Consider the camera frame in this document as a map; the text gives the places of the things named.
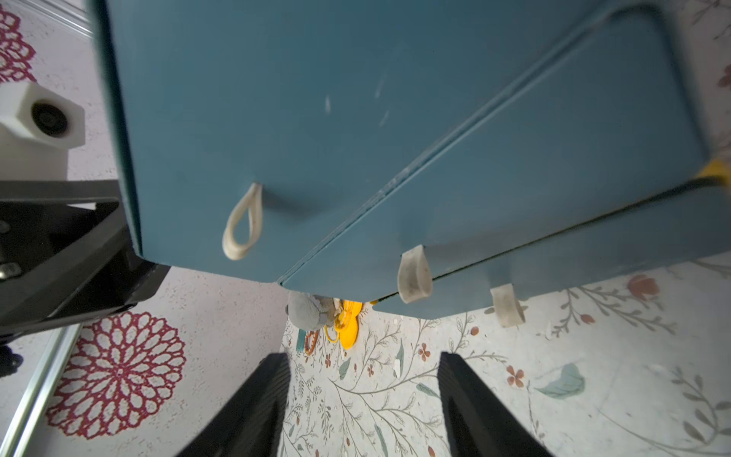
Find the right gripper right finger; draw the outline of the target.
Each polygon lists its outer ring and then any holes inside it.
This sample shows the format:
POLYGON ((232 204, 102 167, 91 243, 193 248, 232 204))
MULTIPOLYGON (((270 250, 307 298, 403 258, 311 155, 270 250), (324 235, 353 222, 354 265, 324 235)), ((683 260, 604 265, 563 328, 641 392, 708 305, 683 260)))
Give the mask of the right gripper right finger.
POLYGON ((453 456, 550 455, 459 354, 441 354, 438 384, 453 456))

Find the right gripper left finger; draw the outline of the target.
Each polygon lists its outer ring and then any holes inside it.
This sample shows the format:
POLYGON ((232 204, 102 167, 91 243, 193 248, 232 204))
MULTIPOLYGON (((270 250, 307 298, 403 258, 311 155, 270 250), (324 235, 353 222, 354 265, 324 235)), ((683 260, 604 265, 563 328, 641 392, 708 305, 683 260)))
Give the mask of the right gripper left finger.
POLYGON ((275 456, 286 417, 289 384, 287 354, 269 354, 179 454, 275 456))

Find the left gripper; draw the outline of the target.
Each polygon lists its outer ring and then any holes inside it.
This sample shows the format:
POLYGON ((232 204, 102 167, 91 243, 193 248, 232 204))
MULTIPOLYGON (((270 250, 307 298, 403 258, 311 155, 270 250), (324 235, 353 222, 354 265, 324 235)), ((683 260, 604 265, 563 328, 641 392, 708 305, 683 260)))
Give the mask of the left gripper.
POLYGON ((168 273, 136 254, 117 181, 2 182, 2 342, 126 312, 168 273))

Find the teal drawer cabinet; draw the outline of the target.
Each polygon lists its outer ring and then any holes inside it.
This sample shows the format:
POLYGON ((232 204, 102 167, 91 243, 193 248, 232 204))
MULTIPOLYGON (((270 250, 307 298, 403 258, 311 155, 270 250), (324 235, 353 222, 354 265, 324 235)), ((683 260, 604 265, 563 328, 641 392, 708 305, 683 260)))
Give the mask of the teal drawer cabinet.
POLYGON ((728 251, 662 1, 91 1, 155 263, 433 319, 728 251))

